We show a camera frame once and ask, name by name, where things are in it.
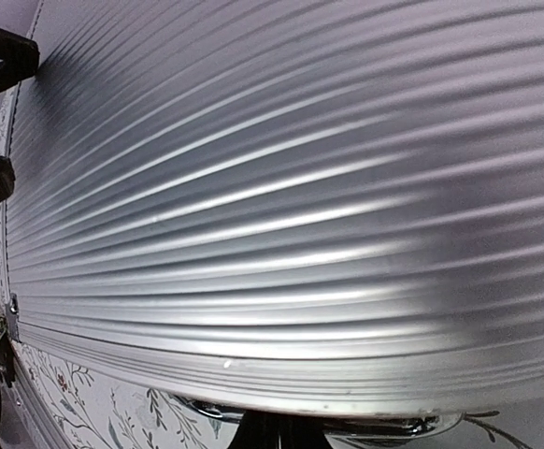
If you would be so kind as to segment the aluminium poker case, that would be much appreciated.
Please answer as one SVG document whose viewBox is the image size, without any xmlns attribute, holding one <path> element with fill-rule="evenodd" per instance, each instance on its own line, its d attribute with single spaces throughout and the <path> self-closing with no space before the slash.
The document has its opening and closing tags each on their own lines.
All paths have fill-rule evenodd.
<svg viewBox="0 0 544 449">
<path fill-rule="evenodd" d="M 21 339 L 244 409 L 544 397 L 544 1 L 47 1 Z"/>
</svg>

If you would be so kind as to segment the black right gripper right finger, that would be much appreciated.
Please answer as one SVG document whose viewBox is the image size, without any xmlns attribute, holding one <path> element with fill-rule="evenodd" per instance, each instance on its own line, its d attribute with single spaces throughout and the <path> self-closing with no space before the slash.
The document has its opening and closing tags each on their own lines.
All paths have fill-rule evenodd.
<svg viewBox="0 0 544 449">
<path fill-rule="evenodd" d="M 284 417 L 280 424 L 282 449 L 331 449 L 322 426 L 313 418 L 303 416 Z"/>
</svg>

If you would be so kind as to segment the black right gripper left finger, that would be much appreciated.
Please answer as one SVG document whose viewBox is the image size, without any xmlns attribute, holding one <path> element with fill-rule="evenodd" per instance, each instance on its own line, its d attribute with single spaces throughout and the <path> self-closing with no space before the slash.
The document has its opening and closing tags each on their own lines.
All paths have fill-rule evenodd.
<svg viewBox="0 0 544 449">
<path fill-rule="evenodd" d="M 246 411 L 228 449 L 278 449 L 280 448 L 280 415 Z"/>
</svg>

